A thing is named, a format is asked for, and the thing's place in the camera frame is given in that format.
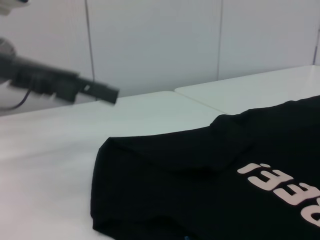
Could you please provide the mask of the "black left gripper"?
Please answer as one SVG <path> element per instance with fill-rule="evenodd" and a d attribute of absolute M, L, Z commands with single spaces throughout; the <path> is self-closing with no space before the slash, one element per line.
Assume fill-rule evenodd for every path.
<path fill-rule="evenodd" d="M 4 53 L 0 55 L 0 80 L 9 82 L 11 87 L 28 89 L 38 95 L 55 94 L 67 102 L 74 102 L 80 92 L 115 104 L 119 95 L 117 88 L 79 78 L 76 73 Z"/>

